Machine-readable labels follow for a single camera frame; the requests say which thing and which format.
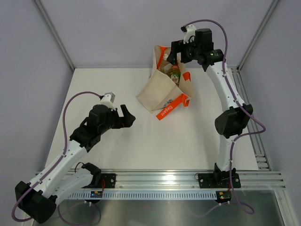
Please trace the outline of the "yellow dish soap bottle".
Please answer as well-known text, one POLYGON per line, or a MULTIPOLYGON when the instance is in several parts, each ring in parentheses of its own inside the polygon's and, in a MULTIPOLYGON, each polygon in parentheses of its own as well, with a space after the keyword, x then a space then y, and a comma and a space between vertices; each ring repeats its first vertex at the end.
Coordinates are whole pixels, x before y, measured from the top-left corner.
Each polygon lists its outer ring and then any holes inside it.
POLYGON ((178 65, 173 65, 168 70, 167 75, 176 84, 176 86, 179 86, 180 79, 181 79, 181 70, 178 65))

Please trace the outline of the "canvas bag orange handles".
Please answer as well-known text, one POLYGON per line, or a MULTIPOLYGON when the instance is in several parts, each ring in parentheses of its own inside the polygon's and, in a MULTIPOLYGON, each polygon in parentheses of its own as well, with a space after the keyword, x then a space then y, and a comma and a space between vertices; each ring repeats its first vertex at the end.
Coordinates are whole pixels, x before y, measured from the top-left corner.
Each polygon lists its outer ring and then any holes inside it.
POLYGON ((180 69, 180 79, 178 84, 175 78, 170 78, 167 74, 159 70, 160 66, 170 53, 170 47, 156 45, 153 51, 153 66, 150 77, 136 96, 138 101, 150 112, 157 110, 158 120, 164 119, 179 105, 187 107, 191 98, 194 97, 194 88, 191 81, 191 73, 185 68, 185 65, 177 58, 180 69))

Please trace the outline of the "small amber soap bottle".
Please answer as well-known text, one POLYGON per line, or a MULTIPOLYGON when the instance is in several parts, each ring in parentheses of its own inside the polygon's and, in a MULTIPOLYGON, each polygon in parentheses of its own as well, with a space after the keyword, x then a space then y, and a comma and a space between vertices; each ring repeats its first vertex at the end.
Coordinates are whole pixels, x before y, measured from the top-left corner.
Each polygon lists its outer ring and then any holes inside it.
POLYGON ((163 55, 163 59, 162 59, 161 64, 159 66, 159 70, 162 73, 167 73, 169 71, 169 69, 172 67, 172 65, 167 61, 167 58, 168 58, 168 54, 165 53, 163 55))

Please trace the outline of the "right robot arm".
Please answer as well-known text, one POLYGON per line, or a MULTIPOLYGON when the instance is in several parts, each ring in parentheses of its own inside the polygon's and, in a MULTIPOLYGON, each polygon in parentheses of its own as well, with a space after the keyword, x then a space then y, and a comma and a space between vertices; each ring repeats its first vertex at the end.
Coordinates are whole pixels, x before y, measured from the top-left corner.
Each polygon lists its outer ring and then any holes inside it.
POLYGON ((193 25, 182 27, 184 39, 173 41, 167 58, 172 65, 177 54, 181 63, 196 60, 213 82, 222 105, 222 114, 215 121, 215 129, 220 135, 219 154, 212 173, 199 173, 200 188, 240 188, 239 176, 235 168, 235 141, 247 126, 253 113, 251 104, 245 104, 233 86, 225 63, 225 53, 214 49, 212 31, 208 28, 196 29, 193 25))

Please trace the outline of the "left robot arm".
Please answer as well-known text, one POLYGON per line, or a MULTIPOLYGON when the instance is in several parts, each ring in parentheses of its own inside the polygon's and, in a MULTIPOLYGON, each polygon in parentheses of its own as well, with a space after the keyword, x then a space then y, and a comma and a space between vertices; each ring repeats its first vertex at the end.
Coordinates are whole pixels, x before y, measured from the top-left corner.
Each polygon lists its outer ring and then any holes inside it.
POLYGON ((58 155, 44 170, 30 182, 20 181, 15 187, 17 206, 30 218, 42 224, 55 212, 59 204, 81 188, 103 185, 101 170, 85 163, 67 179, 64 175, 71 166, 85 156, 98 142, 101 135, 110 129, 129 128, 135 117, 125 105, 120 106, 123 116, 116 109, 95 105, 78 128, 62 154, 58 155))

